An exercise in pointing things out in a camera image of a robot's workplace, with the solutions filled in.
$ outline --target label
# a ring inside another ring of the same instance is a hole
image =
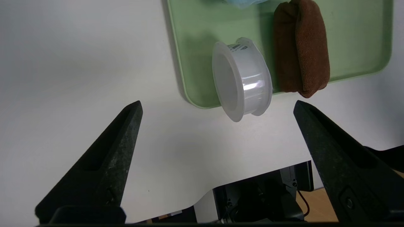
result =
[[[248,46],[237,44],[237,43],[228,45],[227,47],[229,48],[229,50],[231,52],[236,52],[236,51],[239,51],[239,50],[245,50],[245,49],[248,48]]]

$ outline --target screw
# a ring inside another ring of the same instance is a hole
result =
[[[349,208],[349,209],[353,209],[354,208],[354,202],[352,202],[352,200],[351,200],[351,198],[347,198],[347,207]]]

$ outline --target white table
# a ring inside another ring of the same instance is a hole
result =
[[[404,9],[397,1],[396,12]],[[36,225],[34,208],[121,109],[144,115],[122,207],[137,222],[195,204],[212,188],[310,160],[297,94],[232,122],[180,95],[157,0],[0,1],[0,220]],[[395,21],[404,21],[395,13]],[[305,100],[375,149],[404,144],[404,24],[389,66]]]

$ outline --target green tray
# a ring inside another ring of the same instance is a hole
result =
[[[273,18],[269,0],[240,10],[224,0],[168,0],[185,96],[207,109],[220,106],[212,75],[212,48],[220,40],[254,41],[280,93],[274,70]],[[393,0],[316,0],[327,31],[330,82],[382,70],[391,56]]]

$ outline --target brown cloth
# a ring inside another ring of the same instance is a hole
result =
[[[310,98],[330,79],[327,36],[312,0],[281,3],[274,13],[275,67],[280,89]]]

